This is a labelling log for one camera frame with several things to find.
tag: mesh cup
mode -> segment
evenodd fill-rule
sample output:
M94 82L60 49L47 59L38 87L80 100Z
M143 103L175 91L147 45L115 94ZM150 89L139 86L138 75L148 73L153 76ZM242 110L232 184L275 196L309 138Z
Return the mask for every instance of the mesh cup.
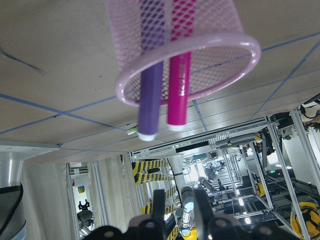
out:
M189 101L238 81L260 59L259 43L243 33L231 0L106 0L106 5L120 68L115 92L126 104L139 106L141 72L161 61L161 104L167 104L173 56L192 52ZM159 32L162 41L155 40Z

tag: metal pole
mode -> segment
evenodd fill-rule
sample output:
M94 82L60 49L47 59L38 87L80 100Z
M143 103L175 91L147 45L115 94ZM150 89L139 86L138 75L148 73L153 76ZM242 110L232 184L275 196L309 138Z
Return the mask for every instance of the metal pole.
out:
M292 229L291 225L277 212L273 210L273 215L276 216L277 219L280 220L280 222L283 223L283 225L285 225L291 233L293 233L293 235L295 235L296 237L300 238L299 235Z
M222 153L223 153L223 158L224 158L224 162L225 162L226 168L228 170L228 174L229 174L229 178L230 178L230 181L231 181L231 185L232 185L234 194L235 194L236 197L239 197L239 195L237 194L237 188L236 188L236 185L235 185L234 177L232 175L232 171L231 171L231 168L230 168L230 163L229 163L229 159L228 159L227 154L226 154L226 150L224 149L222 151Z
M269 208L268 204L259 196L256 196L258 200L260 200L260 202L266 207L266 208ZM296 234L296 232L292 229L291 225L277 212L273 209L272 211L273 215L275 215L279 220L280 222L283 223L283 225L285 225L289 230L290 232L292 232L295 236L297 236L299 239L300 237Z
M253 212L249 212L249 213L245 213L245 214L241 214L241 215L232 215L232 216L235 219L243 219L243 218L253 217L253 216L257 216L257 215L262 215L262 214L264 214L262 211L270 211L270 209L265 209L265 210L261 210L261 211L253 211Z
M302 215L302 212L300 210L299 202L298 202L297 196L295 194L295 189L294 189L294 186L292 185L292 182L291 182L291 179L290 179L287 167L286 167L286 163L285 163L284 157L282 155L282 152L280 150L280 147L279 147L279 144L278 144L278 139L277 139L277 136L276 136L276 133L275 133L275 130L273 128L272 123L268 124L268 130L269 130L269 133L270 133L270 136L271 136L271 139L272 139L273 146L275 148L276 154L278 156L279 163L281 164L283 177L284 177L286 186L288 188L288 191L289 191L289 194L290 194L290 197L291 197L291 201L292 201L292 205L293 205L293 207L295 209L296 216L297 216L298 221L300 223L300 228L301 228L301 231L302 231L302 235L304 237L304 240L310 240L308 229L307 229L306 223L304 221L304 217Z
M101 178L100 178L100 171L99 171L99 162L94 161L92 162L92 168L93 168L93 177L95 181L96 191L99 196L99 204L101 208L101 224L103 226L106 226L109 224L108 221L108 214L106 209L106 203L105 203L105 197L102 190L102 184L101 184Z
M264 192L265 192L265 197L266 197L266 200L269 204L269 208L270 209L274 209L274 206L272 205L272 200L271 200L271 197L270 197L270 194L269 194L269 191L268 191L268 187L267 187L267 184L266 184L266 180L265 180L265 175L264 175L264 172L260 166L260 163L259 163L259 159L258 159L258 156L257 156L257 153L256 153L256 149L255 149L255 146L254 146L254 142L250 142L250 147L251 147L251 150L252 150L252 153L253 153L253 157L254 157L254 160L255 160L255 164L256 164L256 168L258 170L258 173L259 173L259 176L260 176L260 181L263 185L263 188L264 188Z
M290 111L290 115L292 117L293 123L298 133L298 137L300 139L302 148L305 152L306 159L314 179L314 183L315 183L314 185L316 185L316 188L318 189L318 192L319 192L320 191L320 169L319 169L319 165L315 157L314 151L312 150L310 141L308 139L304 125L301 121L298 110Z
M66 185L67 185L68 195L69 195L69 199L70 199L70 208L71 208L71 214L72 214L72 222L73 222L73 230L74 230L75 240L80 240L75 196L74 196L74 190L72 188L71 176L69 174L67 174L67 176L66 176Z
M247 162L247 157L245 156L245 152L244 150L240 150L241 151L241 154L242 154L242 158L244 160L244 165L245 165L245 169L246 171L248 172L248 176L249 176L249 179L250 179L250 182L251 182L251 185L252 185L252 188L253 188L253 192L254 194L257 194L257 191L256 191L256 186L254 184L254 179L252 178L252 174L251 174L251 171L249 169L249 164Z

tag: aluminum frame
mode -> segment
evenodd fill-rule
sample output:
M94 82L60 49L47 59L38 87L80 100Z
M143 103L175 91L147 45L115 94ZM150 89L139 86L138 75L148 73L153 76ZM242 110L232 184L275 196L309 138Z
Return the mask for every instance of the aluminum frame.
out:
M291 182L291 179L290 179L290 176L289 176L289 172L288 172L287 167L286 167L286 163L285 163L284 157L282 155L280 146L278 144L278 139L277 139L277 135L276 135L274 126L273 126L272 123L269 123L267 128L269 130L269 133L270 133L270 136L271 136L271 139L272 139L272 142L273 142L273 146L275 148L276 154L278 156L279 163L281 165L282 174L283 174L286 186L288 188L288 191L289 191L289 194L290 194L290 197L291 197L292 205L294 207L296 216L297 216L298 221L300 223L300 228L301 228L301 231L302 231L302 235L304 237L304 240L310 240L310 235L309 235L306 223L304 221L304 217L303 217L302 212L300 210L299 202L298 202L297 196L295 194L295 189L294 189L294 186L292 185L292 182Z
M307 133L305 131L304 125L302 123L300 114L298 110L292 110L290 111L290 115L292 117L293 123L295 125L296 131L298 133L298 137L300 139L303 151L306 155L307 163L309 165L311 174L314 179L314 183L316 185L316 188L318 189L318 192L320 192L320 169L317 162L317 159L315 157L315 154L312 150L310 141L308 139Z
M93 169L93 178L95 181L96 191L99 196L98 200L99 200L100 209L101 209L101 224L103 226L106 226L109 224L109 221L108 221L108 214L107 214L107 209L106 209L106 204L105 204L105 197L104 197L104 193L103 193L103 189L102 189L98 161L92 162L92 169Z

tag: metal frame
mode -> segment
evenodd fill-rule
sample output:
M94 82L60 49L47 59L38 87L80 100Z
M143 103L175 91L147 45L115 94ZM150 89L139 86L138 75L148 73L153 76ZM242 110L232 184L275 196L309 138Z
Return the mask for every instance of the metal frame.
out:
M269 123L267 128L269 130L269 133L270 133L270 136L271 136L271 139L272 139L272 142L273 142L273 146L274 146L276 154L278 156L279 163L281 164L281 170L282 170L282 173L283 173L283 177L284 177L285 183L287 185L287 188L288 188L288 191L289 191L289 194L290 194L290 197L291 197L292 205L294 207L296 216L297 216L298 221L300 223L302 235L304 237L304 240L310 240L308 229L307 229L306 223L304 221L304 217L302 215L302 212L300 210L300 206L299 206L299 202L298 202L297 196L295 194L295 189L294 189L294 186L292 185L292 182L291 182L291 179L290 179L290 176L289 176L289 172L288 172L287 167L286 167L286 163L285 163L284 157L282 155L280 146L278 144L278 139L277 139L277 135L276 135L274 126L272 125L272 123Z
M312 150L310 141L308 139L307 133L305 131L304 125L301 121L300 114L298 110L290 111L290 115L292 117L293 123L295 125L296 131L298 133L298 137L300 139L303 151L306 155L307 163L309 165L311 174L314 179L314 185L316 185L318 192L320 192L320 169L315 157L315 154Z
M261 165L260 165L260 162L259 162L259 159L258 159L258 155L256 153L256 149L255 149L253 141L250 142L250 147L251 147L251 150L252 150L252 153L253 153L253 158L254 158L254 161L255 161L255 164L256 164L256 168L257 168L259 176L260 176L260 181L261 181L261 183L263 185L263 188L264 188L266 201L268 203L269 208L273 209L274 206L272 204L272 200L271 200L271 197L270 197L270 194L269 194L269 191L268 191L267 183L266 183L266 180L265 180L265 174L263 172L263 169L261 168Z
M237 194L237 188L236 188L234 176L233 176L233 174L232 174L232 170L231 170L229 158L227 157L227 154L226 154L226 150L225 150L225 149L222 150L222 155L223 155L223 158L224 158L224 160L225 160L224 162L225 162L226 169L227 169L228 174L229 174L229 177L230 177L230 181L231 181L231 185L232 185L232 188L233 188L233 192L234 192L234 194L235 194L236 197L239 197L239 195Z
M80 230L79 230L78 219L77 219L75 196L72 188L71 175L69 173L66 175L66 185L67 185L68 195L70 199L70 208L71 208L75 240L80 240Z
M107 209L106 209L106 204L105 204L105 197L104 197L104 193L102 190L102 183L101 183L101 178L100 178L100 170L99 170L99 162L98 161L92 162L92 169L93 169L93 178L95 181L96 191L98 193L98 200L99 200L100 209L101 209L101 224L103 226L106 226L109 224L109 221L108 221L108 214L107 214Z

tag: black cable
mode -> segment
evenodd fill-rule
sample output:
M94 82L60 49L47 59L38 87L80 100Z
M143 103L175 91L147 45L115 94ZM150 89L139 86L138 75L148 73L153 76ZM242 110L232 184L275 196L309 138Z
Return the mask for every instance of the black cable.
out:
M16 200L12 210L10 211L7 219L5 220L3 226L0 229L0 236L2 235L2 233L5 231L6 227L8 226L8 224L10 223L13 215L15 214L19 204L21 203L22 200L22 196L24 195L24 187L22 186L22 184L20 183L20 195L18 197L18 199Z
M171 167L171 164L170 164L169 160L166 159L166 161L168 162L168 164L169 164L169 166L170 166L170 168L171 168L171 171L172 171L172 174L173 174L173 179L174 179L174 182L175 182L175 189L176 189L176 191L178 192L180 204L181 204L181 206L182 206L182 199L181 199L181 196L180 196L180 191L179 191L178 186L177 186L177 182L176 182L176 177L175 177L174 170L173 170L173 168Z

